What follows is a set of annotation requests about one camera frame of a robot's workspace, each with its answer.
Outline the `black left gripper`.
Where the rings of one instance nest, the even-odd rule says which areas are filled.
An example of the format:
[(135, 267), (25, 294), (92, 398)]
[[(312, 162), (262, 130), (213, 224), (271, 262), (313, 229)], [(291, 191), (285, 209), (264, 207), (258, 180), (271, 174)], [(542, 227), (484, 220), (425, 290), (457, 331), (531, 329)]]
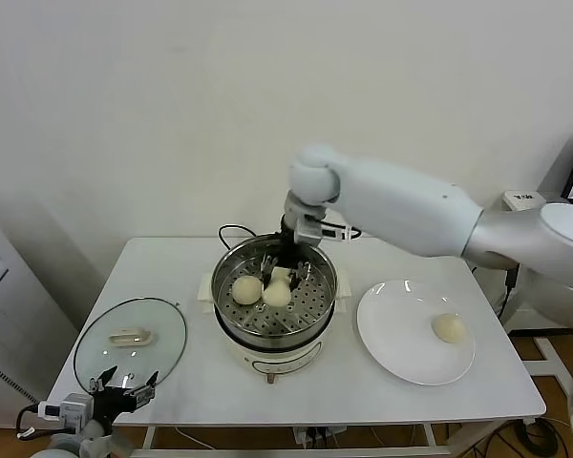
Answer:
[(96, 378), (91, 378), (89, 391), (94, 392), (93, 419), (103, 426), (111, 426), (121, 413), (132, 413), (137, 406), (148, 405), (156, 395), (159, 373), (155, 371), (145, 384), (135, 388), (105, 388), (117, 371), (114, 365)]

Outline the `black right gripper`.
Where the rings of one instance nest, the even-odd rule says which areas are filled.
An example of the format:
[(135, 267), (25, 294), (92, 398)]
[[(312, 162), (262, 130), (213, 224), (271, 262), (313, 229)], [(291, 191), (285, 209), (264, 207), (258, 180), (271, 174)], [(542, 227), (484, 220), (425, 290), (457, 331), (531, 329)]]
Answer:
[(281, 217), (280, 231), (277, 233), (277, 257), (264, 255), (261, 262), (261, 281), (263, 286), (271, 282), (273, 269), (278, 265), (284, 268), (294, 268), (289, 272), (289, 288), (297, 289), (302, 281), (308, 279), (310, 264), (306, 261), (302, 247), (294, 241), (294, 231), (286, 224), (286, 218)]

